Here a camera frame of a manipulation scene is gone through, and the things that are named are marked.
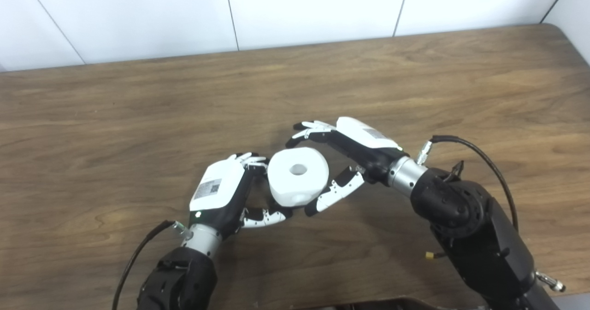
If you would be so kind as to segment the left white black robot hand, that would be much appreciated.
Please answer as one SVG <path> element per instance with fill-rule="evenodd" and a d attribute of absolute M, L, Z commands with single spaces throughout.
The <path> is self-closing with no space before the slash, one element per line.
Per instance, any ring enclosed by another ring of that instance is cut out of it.
<path fill-rule="evenodd" d="M 203 225 L 223 240 L 242 228 L 264 228 L 293 217 L 293 210 L 272 204 L 247 207 L 253 182 L 267 181 L 270 160 L 255 152 L 232 154 L 207 167 L 189 203 L 189 226 Z"/>

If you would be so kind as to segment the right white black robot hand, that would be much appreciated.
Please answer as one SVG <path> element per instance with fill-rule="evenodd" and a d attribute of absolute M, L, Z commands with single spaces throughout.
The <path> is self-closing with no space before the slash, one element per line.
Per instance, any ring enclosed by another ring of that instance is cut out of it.
<path fill-rule="evenodd" d="M 286 142 L 286 148 L 295 148 L 299 143 L 311 140 L 329 145 L 356 163 L 356 167 L 344 169 L 304 206 L 308 217 L 348 197 L 366 182 L 379 182 L 388 187 L 397 163 L 410 159 L 394 140 L 352 117 L 339 117 L 334 126 L 317 120 L 303 121 L 295 124 L 293 129 L 297 132 Z"/>

